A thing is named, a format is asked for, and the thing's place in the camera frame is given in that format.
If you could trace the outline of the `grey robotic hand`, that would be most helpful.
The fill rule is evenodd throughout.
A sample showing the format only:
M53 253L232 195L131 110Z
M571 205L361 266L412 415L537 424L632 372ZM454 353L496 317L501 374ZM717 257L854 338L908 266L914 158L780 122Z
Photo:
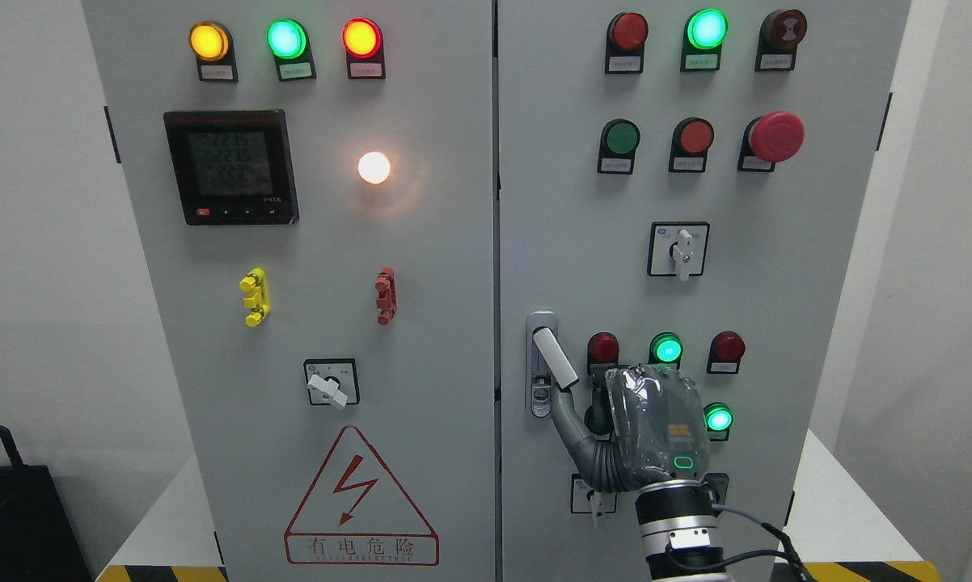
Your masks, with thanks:
M553 394L552 423L580 476L594 490L633 492L667 480L701 480L709 438L695 383L656 365L605 372L613 435L599 440L576 414L570 390Z

